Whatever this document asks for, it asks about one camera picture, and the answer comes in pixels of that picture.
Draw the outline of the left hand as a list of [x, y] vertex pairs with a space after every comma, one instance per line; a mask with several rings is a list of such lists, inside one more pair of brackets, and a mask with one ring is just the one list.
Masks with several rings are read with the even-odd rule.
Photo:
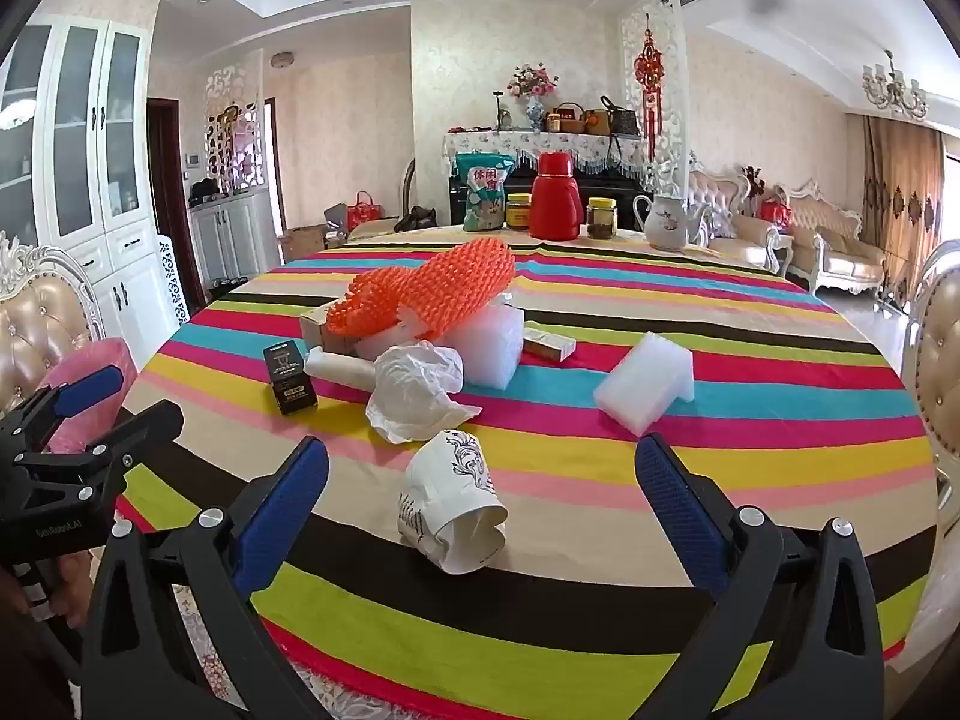
[[[53, 582], [50, 609], [55, 616], [62, 616], [72, 629], [82, 628], [88, 619], [93, 595], [91, 561], [93, 556], [89, 551], [71, 553], [57, 559], [57, 580]], [[20, 614], [29, 613], [28, 597], [20, 583], [6, 572], [2, 572], [0, 595], [3, 608]]]

